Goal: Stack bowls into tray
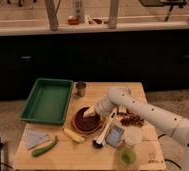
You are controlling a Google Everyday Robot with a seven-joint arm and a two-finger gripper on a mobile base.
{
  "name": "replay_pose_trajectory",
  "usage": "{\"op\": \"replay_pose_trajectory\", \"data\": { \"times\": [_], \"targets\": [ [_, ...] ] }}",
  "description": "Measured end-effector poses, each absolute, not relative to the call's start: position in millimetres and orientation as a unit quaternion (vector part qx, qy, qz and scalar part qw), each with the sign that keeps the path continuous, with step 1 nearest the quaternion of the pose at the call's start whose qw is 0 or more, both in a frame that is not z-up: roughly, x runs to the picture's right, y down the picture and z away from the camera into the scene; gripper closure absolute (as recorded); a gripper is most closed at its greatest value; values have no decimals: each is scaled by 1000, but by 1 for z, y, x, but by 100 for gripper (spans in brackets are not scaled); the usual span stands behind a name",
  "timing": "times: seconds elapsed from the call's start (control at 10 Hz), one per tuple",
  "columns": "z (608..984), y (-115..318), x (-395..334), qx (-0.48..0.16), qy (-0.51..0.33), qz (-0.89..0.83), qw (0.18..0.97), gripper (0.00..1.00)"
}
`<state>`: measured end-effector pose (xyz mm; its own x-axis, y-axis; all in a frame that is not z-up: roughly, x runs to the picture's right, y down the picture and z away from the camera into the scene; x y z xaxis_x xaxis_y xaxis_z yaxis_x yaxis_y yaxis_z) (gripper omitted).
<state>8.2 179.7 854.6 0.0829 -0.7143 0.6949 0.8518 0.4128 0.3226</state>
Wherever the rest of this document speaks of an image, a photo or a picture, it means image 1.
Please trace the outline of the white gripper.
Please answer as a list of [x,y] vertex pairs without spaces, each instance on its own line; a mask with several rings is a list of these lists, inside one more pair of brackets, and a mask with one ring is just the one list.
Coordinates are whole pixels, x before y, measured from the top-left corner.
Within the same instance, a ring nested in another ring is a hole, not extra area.
[[115,107],[116,105],[113,104],[107,96],[105,96],[96,103],[95,107],[89,107],[83,113],[83,116],[90,117],[98,114],[100,116],[106,117],[114,110]]

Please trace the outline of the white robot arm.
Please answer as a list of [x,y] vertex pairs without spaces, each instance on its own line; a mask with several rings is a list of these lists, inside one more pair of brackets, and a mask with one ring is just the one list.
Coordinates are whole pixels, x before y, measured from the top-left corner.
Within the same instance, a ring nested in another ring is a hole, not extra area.
[[185,147],[182,171],[189,171],[189,119],[134,98],[128,87],[111,87],[107,94],[89,108],[84,117],[108,116],[116,107],[123,106],[172,137]]

